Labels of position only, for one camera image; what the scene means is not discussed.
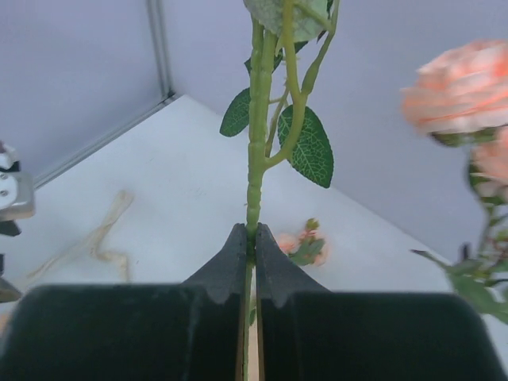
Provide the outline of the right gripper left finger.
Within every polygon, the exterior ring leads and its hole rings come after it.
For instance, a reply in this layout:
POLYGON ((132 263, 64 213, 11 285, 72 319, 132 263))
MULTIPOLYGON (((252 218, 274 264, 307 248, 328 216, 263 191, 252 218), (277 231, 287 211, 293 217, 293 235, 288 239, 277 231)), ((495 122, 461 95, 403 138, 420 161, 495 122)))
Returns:
POLYGON ((240 380, 246 230, 178 284, 47 285, 15 307, 4 380, 240 380))

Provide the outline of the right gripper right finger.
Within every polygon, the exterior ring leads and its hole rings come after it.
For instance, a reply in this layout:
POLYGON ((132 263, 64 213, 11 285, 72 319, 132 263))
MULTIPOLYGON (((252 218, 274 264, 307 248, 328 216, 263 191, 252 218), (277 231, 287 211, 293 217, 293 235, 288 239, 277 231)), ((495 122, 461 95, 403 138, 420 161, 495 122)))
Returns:
POLYGON ((483 319, 445 293, 333 292, 256 233, 262 380, 504 380, 483 319))

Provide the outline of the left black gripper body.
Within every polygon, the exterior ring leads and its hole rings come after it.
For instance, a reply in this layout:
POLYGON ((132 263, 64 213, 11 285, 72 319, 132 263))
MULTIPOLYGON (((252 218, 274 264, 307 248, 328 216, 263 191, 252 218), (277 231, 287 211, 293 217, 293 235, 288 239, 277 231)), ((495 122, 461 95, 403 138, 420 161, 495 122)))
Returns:
MULTIPOLYGON (((16 237, 21 234, 16 221, 1 221, 1 236, 16 237)), ((1 252, 1 278, 0 278, 1 303, 16 302, 22 296, 14 284, 6 278, 6 254, 1 252)))

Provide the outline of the pink rose stem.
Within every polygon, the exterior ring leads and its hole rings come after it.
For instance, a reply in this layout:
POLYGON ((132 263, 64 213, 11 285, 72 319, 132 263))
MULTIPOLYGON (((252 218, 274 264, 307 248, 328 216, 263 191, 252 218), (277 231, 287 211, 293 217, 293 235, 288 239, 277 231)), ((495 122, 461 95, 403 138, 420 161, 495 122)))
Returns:
POLYGON ((250 339, 253 276, 259 270, 260 210, 265 173, 287 161, 322 188, 333 178, 334 158, 323 124, 308 107, 322 62, 337 31, 338 1, 246 1, 252 21, 252 51, 245 62, 250 84, 229 104, 220 133, 248 131, 246 202, 247 270, 241 378, 258 364, 250 339))
POLYGON ((280 250, 300 267, 321 266, 329 255, 327 240, 320 232, 320 223, 316 218, 308 219, 299 235, 282 233, 275 241, 280 250))
POLYGON ((507 322, 507 41, 474 40, 417 70, 402 89, 402 114, 422 135, 450 148, 465 147, 465 177, 485 213, 478 248, 468 244, 455 264, 417 254, 440 267, 452 289, 480 314, 507 322))

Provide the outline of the cream ribbon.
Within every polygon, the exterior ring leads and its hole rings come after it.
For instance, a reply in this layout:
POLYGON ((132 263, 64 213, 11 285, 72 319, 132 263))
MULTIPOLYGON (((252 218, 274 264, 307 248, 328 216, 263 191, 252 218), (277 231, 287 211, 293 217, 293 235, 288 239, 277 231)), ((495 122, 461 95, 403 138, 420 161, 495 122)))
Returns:
POLYGON ((132 192, 120 190, 115 196, 100 225, 92 229, 84 238, 76 244, 73 244, 70 248, 66 248, 62 252, 51 256, 39 267, 36 267, 33 271, 22 276, 17 282, 17 285, 21 286, 23 290, 27 290, 50 269, 63 263, 65 260, 73 260, 80 256, 89 256, 105 263, 114 264, 118 269, 120 280, 125 283, 130 283, 129 256, 123 252, 102 250, 102 243, 117 220, 133 203, 133 200, 134 194, 132 192))

